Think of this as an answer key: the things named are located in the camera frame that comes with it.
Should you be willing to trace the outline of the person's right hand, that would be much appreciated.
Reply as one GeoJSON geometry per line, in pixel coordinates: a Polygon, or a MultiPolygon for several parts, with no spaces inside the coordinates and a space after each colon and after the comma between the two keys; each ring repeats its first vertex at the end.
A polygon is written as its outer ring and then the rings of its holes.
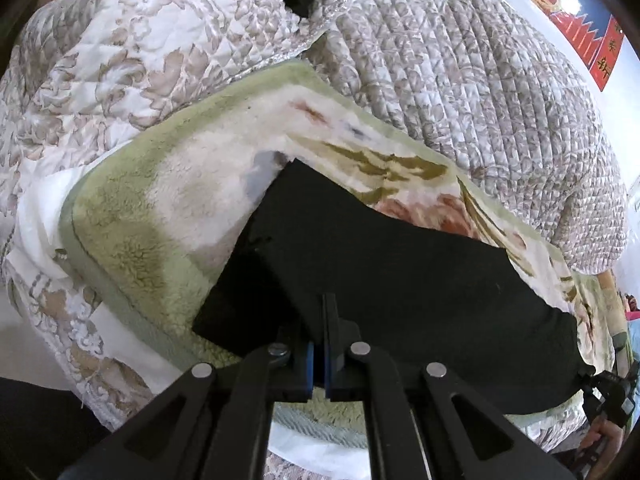
{"type": "Polygon", "coordinates": [[[624,430],[602,415],[594,419],[580,442],[578,450],[591,448],[601,441],[605,441],[605,446],[598,460],[591,466],[586,477],[587,480],[602,479],[624,443],[624,430]]]}

